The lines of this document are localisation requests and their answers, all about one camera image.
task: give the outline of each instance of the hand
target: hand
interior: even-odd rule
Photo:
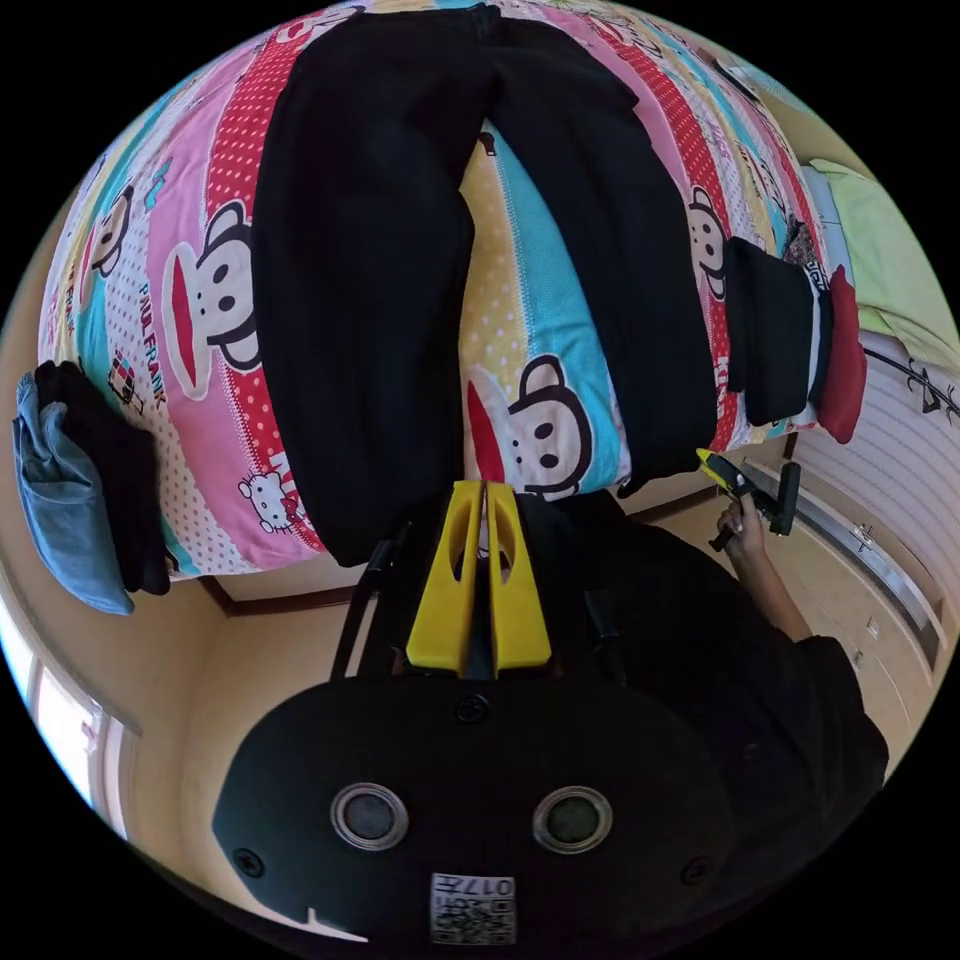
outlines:
[[[734,500],[717,519],[717,530],[729,528],[733,536],[727,541],[731,560],[754,560],[766,556],[763,523],[749,493],[739,502]]]

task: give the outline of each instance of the bed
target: bed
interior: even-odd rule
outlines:
[[[434,5],[470,4],[338,4],[253,38],[153,104],[81,184],[47,279],[38,359],[78,363],[117,411],[153,433],[177,578],[277,569],[324,549],[260,367],[249,247],[260,152],[307,44],[358,11]],[[712,449],[815,426],[809,410],[752,426],[744,395],[726,389],[723,263],[711,231],[779,257],[803,223],[819,270],[832,269],[808,184],[776,122],[657,19],[580,0],[497,5],[566,31],[639,98],[636,112],[687,203],[717,390]],[[555,496],[625,481],[636,465],[576,272],[492,127],[461,192],[476,225],[460,328],[464,475]],[[547,441],[538,429],[545,421]]]

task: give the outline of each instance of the red pillow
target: red pillow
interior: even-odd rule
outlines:
[[[817,419],[837,443],[849,443],[860,419],[867,385],[867,357],[860,346],[857,297],[843,267],[830,278],[833,337]]]

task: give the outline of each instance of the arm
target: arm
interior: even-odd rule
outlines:
[[[763,525],[752,497],[747,495],[724,510],[717,529],[724,527],[734,531],[726,547],[727,556],[760,612],[795,643],[806,640],[813,631],[767,556]]]

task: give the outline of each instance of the window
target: window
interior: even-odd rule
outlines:
[[[0,647],[40,735],[77,792],[126,838],[134,737],[17,629],[0,596]]]

